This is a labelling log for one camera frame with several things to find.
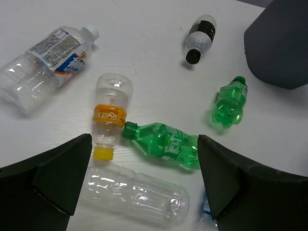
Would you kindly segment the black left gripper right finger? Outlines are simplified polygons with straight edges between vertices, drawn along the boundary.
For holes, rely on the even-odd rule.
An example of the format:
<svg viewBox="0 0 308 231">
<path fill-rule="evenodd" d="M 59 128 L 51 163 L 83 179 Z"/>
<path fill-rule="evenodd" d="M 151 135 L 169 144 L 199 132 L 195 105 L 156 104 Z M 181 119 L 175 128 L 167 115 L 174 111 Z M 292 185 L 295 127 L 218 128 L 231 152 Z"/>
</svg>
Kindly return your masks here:
<svg viewBox="0 0 308 231">
<path fill-rule="evenodd" d="M 197 150 L 220 231 L 307 230 L 307 177 L 258 163 L 206 135 L 198 137 Z"/>
</svg>

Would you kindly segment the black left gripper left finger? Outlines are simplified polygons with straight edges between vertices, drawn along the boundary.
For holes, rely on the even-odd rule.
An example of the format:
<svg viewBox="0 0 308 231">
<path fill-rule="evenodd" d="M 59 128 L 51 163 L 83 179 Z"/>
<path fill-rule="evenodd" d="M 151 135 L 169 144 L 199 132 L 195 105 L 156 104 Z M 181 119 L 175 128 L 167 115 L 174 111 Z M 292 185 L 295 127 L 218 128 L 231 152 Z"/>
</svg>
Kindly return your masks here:
<svg viewBox="0 0 308 231">
<path fill-rule="evenodd" d="M 74 215 L 92 151 L 82 134 L 0 169 L 2 231 L 65 231 Z"/>
</svg>

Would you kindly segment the clear bottle blue label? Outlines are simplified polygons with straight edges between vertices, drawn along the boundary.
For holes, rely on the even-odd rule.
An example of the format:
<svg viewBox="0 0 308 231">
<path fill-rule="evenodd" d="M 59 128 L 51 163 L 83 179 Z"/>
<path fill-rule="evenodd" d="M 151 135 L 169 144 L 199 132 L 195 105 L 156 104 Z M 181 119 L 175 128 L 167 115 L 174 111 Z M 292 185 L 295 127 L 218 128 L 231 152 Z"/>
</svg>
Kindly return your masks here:
<svg viewBox="0 0 308 231">
<path fill-rule="evenodd" d="M 196 231 L 218 231 L 218 225 L 212 219 L 211 210 L 208 202 L 207 193 L 204 193 L 201 204 L 201 214 L 195 226 Z"/>
</svg>

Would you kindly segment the small green bottle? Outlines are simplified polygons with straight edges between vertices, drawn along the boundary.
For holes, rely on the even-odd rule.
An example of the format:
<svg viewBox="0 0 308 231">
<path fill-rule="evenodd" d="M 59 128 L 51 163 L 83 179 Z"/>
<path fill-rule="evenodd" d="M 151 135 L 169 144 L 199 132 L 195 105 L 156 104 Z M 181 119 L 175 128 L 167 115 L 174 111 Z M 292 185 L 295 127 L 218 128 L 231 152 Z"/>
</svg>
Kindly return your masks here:
<svg viewBox="0 0 308 231">
<path fill-rule="evenodd" d="M 241 122 L 247 100 L 248 86 L 242 76 L 235 77 L 228 85 L 221 87 L 211 112 L 211 119 L 224 129 Z"/>
</svg>

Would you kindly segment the clear ribbed unlabelled bottle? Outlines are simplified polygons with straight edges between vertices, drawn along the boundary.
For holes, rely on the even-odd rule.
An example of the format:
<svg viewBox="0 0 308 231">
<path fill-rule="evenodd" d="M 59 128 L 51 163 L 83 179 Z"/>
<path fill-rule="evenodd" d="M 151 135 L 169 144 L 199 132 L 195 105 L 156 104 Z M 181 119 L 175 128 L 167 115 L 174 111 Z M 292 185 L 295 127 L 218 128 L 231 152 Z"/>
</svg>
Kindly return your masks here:
<svg viewBox="0 0 308 231">
<path fill-rule="evenodd" d="M 190 205 L 184 187 L 106 161 L 87 168 L 79 200 L 160 228 L 182 225 Z"/>
</svg>

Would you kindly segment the large labelled clear bottle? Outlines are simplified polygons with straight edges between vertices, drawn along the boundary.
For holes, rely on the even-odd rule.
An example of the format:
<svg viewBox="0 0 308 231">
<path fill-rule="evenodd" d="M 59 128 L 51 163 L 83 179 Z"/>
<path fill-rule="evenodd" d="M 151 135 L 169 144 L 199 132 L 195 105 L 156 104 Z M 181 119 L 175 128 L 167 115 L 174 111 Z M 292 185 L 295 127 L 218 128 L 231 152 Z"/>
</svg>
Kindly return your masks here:
<svg viewBox="0 0 308 231">
<path fill-rule="evenodd" d="M 0 69 L 0 95 L 28 114 L 88 63 L 99 37 L 94 26 L 62 26 Z"/>
</svg>

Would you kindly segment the clear bottle black label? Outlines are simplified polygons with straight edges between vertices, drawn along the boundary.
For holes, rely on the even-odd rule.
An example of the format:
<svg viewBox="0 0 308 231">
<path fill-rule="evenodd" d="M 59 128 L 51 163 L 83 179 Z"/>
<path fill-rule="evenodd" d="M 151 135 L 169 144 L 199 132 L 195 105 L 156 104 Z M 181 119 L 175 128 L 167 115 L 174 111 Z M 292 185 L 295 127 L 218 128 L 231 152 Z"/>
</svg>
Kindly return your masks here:
<svg viewBox="0 0 308 231">
<path fill-rule="evenodd" d="M 214 17 L 204 14 L 192 24 L 185 41 L 185 60 L 190 65 L 200 62 L 213 44 L 217 23 Z"/>
</svg>

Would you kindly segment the grey mesh waste bin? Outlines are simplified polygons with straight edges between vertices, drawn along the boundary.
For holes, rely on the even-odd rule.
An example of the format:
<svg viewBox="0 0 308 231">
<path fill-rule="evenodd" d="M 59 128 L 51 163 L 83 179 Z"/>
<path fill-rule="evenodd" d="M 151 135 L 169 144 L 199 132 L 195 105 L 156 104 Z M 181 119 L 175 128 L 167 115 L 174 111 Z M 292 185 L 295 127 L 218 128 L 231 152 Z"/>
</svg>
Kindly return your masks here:
<svg viewBox="0 0 308 231">
<path fill-rule="evenodd" d="M 283 89 L 308 83 L 308 1 L 274 0 L 244 33 L 250 71 Z"/>
</svg>

